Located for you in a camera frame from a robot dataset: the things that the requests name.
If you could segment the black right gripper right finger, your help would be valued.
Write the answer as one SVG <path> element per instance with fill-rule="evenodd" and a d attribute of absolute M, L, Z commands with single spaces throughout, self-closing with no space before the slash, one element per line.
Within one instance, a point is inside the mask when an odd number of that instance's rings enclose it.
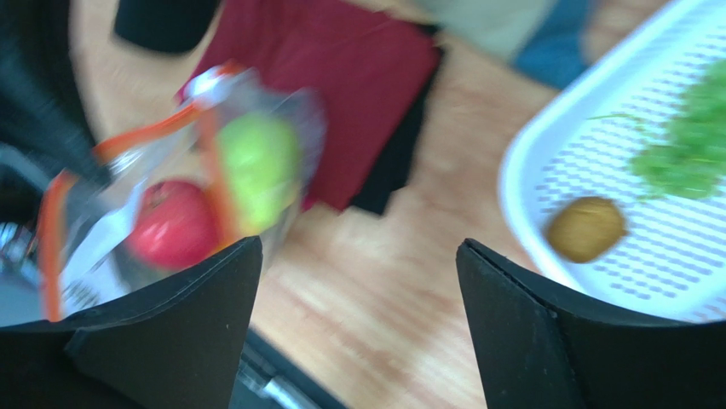
<path fill-rule="evenodd" d="M 722 408 L 725 324 L 597 300 L 466 239 L 458 281 L 490 408 Z"/>

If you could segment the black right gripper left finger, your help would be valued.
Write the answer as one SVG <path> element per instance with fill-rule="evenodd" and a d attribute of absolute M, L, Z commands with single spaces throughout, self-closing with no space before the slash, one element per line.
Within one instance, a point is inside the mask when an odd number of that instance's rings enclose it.
<path fill-rule="evenodd" d="M 4 408 L 226 408 L 262 269 L 248 238 L 129 295 L 1 330 Z"/>

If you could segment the red apple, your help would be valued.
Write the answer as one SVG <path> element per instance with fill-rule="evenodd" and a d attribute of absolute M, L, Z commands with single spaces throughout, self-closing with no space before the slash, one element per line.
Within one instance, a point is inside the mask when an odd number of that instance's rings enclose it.
<path fill-rule="evenodd" d="M 166 180 L 144 192 L 141 211 L 125 242 L 143 262 L 176 272 L 209 256 L 220 244 L 220 235 L 202 188 L 190 181 Z"/>

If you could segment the clear zip bag orange zipper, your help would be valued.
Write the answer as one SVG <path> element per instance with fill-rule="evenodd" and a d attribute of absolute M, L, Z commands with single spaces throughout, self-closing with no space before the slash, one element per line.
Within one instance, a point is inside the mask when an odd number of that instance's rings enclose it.
<path fill-rule="evenodd" d="M 193 78 L 169 118 L 95 148 L 102 186 L 46 190 L 38 256 L 48 320 L 118 299 L 259 237 L 274 257 L 317 170 L 327 121 L 310 88 L 282 93 L 232 63 Z"/>

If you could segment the green pear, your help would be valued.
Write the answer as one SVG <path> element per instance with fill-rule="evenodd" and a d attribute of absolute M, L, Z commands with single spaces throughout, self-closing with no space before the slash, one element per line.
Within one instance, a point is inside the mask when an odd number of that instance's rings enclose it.
<path fill-rule="evenodd" d="M 299 188 L 302 153 L 292 124 L 250 112 L 216 136 L 240 230 L 258 235 L 275 225 Z"/>

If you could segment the green grape bunch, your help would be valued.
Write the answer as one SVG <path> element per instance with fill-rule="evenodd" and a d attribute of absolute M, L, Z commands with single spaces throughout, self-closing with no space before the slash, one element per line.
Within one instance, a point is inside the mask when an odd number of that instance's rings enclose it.
<path fill-rule="evenodd" d="M 641 143 L 629 171 L 642 199 L 709 199 L 725 179 L 725 60 L 688 63 L 646 78 L 632 108 L 607 117 L 630 122 Z"/>

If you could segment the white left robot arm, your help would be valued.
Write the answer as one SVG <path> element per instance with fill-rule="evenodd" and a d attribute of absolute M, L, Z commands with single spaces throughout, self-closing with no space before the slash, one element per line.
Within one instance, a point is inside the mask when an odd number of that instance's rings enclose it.
<path fill-rule="evenodd" d="M 70 56 L 68 1 L 1 3 L 1 220 L 37 214 L 62 170 L 104 187 Z"/>

